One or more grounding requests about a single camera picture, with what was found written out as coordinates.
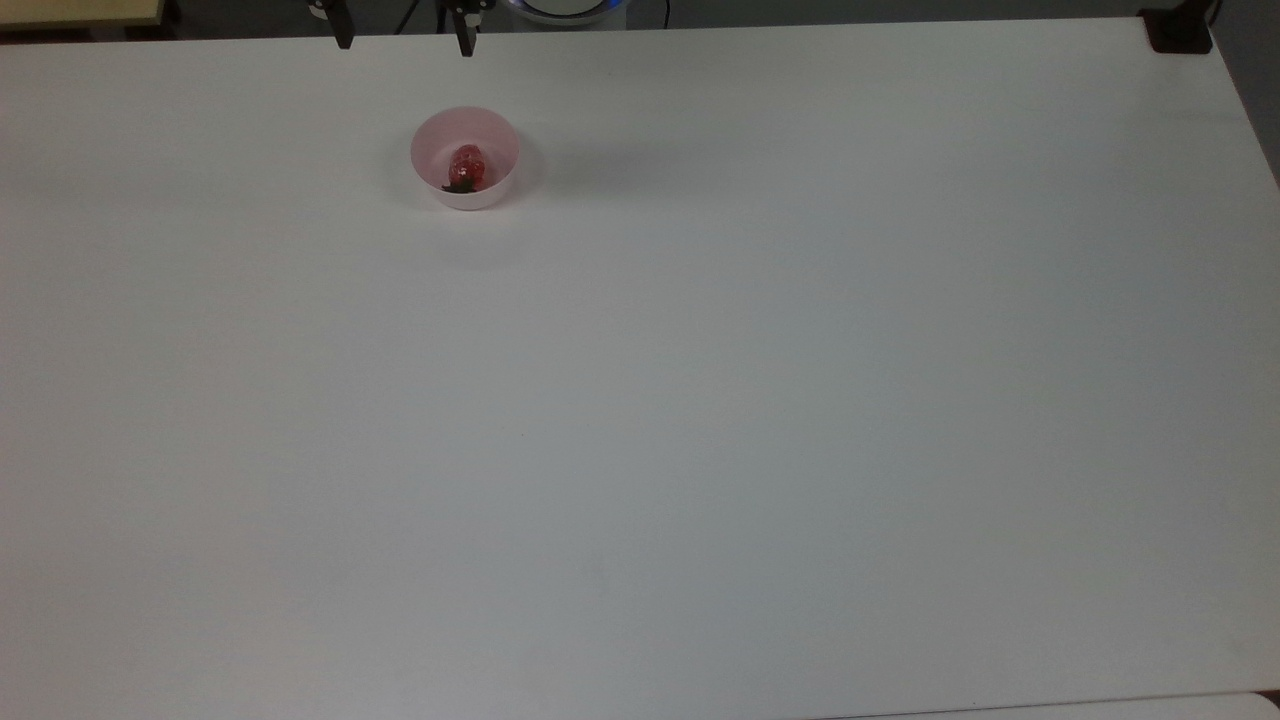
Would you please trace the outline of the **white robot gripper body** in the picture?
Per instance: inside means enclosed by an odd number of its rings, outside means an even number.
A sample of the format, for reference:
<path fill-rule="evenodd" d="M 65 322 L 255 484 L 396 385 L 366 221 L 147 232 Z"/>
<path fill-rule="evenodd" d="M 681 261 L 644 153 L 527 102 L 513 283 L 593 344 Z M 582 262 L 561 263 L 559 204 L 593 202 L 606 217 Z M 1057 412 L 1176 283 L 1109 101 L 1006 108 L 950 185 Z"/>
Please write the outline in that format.
<path fill-rule="evenodd" d="M 308 1 L 308 9 L 315 15 L 339 15 L 340 9 L 348 10 L 348 1 Z M 461 15 L 483 15 L 495 6 L 495 1 L 435 1 L 445 13 Z"/>

